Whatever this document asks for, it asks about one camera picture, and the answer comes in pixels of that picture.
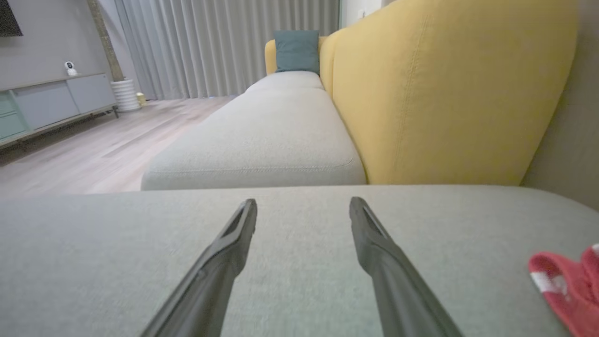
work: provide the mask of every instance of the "seam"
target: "seam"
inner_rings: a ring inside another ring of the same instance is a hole
[[[399,123],[399,127],[396,130],[399,135],[400,138],[397,142],[397,147],[395,150],[395,155],[394,155],[394,161],[395,161],[395,165],[397,165],[397,160],[399,158],[400,152],[402,150],[402,145],[403,145],[403,141],[404,141],[404,135],[405,132],[403,132],[403,130],[409,130],[406,127],[406,117],[408,115],[408,112],[410,111],[409,109],[409,105],[411,103],[411,92],[412,92],[412,81],[414,78],[414,73],[416,72],[416,68],[418,67],[418,63],[419,63],[419,52],[420,52],[420,44],[422,43],[424,34],[426,32],[426,29],[428,28],[428,23],[429,20],[431,19],[431,14],[427,14],[426,18],[424,19],[424,22],[422,23],[422,28],[420,31],[420,36],[418,36],[418,42],[416,43],[416,48],[414,50],[414,54],[412,56],[412,62],[410,64],[410,74],[408,75],[408,83],[406,86],[406,95],[404,96],[403,102],[401,103],[402,106],[404,107],[404,111],[405,113],[400,114],[400,123]],[[405,160],[400,160],[400,167],[399,167],[399,172],[403,172],[405,169],[405,164],[406,161]]]
[[[192,170],[192,171],[154,171],[152,169],[149,170],[151,173],[168,173],[168,174],[191,174],[191,173],[203,173],[203,172],[216,172],[216,173],[225,173],[225,172],[236,172],[236,171],[255,171],[255,172],[268,172],[268,171],[330,171],[339,168],[345,168],[350,166],[353,163],[353,158],[350,159],[347,163],[334,165],[334,166],[308,166],[308,167],[242,167],[242,168],[223,168],[223,169],[214,169],[214,170]]]

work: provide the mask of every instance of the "green drawer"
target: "green drawer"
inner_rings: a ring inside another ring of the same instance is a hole
[[[8,91],[0,92],[0,115],[17,110]]]
[[[16,112],[0,115],[0,139],[15,136],[26,131]]]

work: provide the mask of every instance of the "tree trunk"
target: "tree trunk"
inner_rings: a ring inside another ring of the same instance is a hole
[[[123,77],[123,71],[120,69],[119,60],[117,60],[112,42],[110,42],[110,37],[108,36],[104,19],[102,18],[98,0],[87,0],[87,5],[92,12],[93,21],[96,23],[96,29],[100,35],[100,40],[102,40],[102,46],[104,47],[104,53],[106,53],[106,58],[108,59],[108,65],[110,66],[110,73],[112,74],[113,81],[122,81],[125,79]]]

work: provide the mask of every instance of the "black screen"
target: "black screen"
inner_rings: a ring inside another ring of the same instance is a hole
[[[8,0],[0,0],[0,37],[23,36]]]

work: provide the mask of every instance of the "gray sofa seat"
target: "gray sofa seat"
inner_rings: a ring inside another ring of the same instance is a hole
[[[306,73],[267,76],[213,113],[151,161],[142,189],[366,183],[332,100]]]
[[[568,336],[527,270],[578,259],[599,213],[499,186],[318,186],[74,195],[0,205],[0,330],[137,336],[246,198],[258,202],[222,336],[381,336],[349,200],[366,199],[465,336]]]

